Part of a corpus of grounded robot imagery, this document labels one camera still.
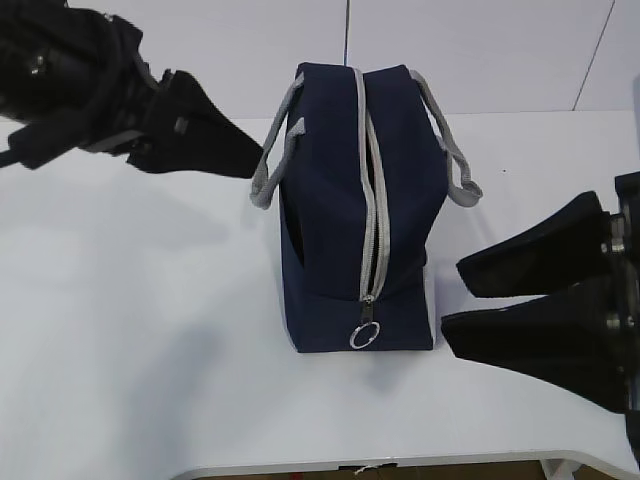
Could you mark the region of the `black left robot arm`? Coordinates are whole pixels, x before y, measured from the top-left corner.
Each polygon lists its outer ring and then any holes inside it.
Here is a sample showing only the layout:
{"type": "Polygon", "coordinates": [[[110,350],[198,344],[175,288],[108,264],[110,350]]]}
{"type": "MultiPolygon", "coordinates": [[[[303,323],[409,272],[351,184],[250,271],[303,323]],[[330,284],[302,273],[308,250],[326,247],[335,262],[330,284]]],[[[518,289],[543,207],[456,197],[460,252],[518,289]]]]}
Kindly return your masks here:
{"type": "Polygon", "coordinates": [[[196,78],[156,79],[124,18],[65,1],[1,4],[1,115],[20,123],[2,167],[35,170],[80,149],[124,156],[150,174],[196,171],[249,179],[263,149],[196,78]]]}

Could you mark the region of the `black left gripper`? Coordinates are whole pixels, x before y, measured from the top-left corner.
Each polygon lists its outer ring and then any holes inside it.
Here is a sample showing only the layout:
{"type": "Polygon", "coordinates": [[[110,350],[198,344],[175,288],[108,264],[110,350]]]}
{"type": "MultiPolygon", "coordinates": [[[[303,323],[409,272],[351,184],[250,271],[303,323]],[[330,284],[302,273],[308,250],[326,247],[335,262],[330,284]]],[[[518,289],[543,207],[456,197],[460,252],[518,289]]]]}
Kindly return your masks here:
{"type": "MultiPolygon", "coordinates": [[[[7,163],[37,169],[107,138],[126,104],[158,88],[138,48],[142,32],[100,12],[7,15],[7,163]]],[[[181,171],[249,179],[263,148],[229,120],[199,82],[167,70],[127,162],[150,174],[181,171]]]]}

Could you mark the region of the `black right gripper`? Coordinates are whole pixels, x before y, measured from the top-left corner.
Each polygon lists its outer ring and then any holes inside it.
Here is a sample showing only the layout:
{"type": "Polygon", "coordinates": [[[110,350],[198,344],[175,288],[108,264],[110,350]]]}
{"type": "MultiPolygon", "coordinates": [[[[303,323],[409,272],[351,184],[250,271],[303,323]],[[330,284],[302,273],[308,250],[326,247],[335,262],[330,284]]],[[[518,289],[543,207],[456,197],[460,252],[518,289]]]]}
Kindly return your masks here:
{"type": "Polygon", "coordinates": [[[611,268],[610,313],[601,298],[564,292],[450,314],[441,331],[460,359],[528,375],[624,412],[638,458],[639,173],[617,176],[615,191],[619,211],[610,217],[595,192],[583,192],[536,226],[457,263],[464,284],[480,298],[550,294],[611,268]]]}

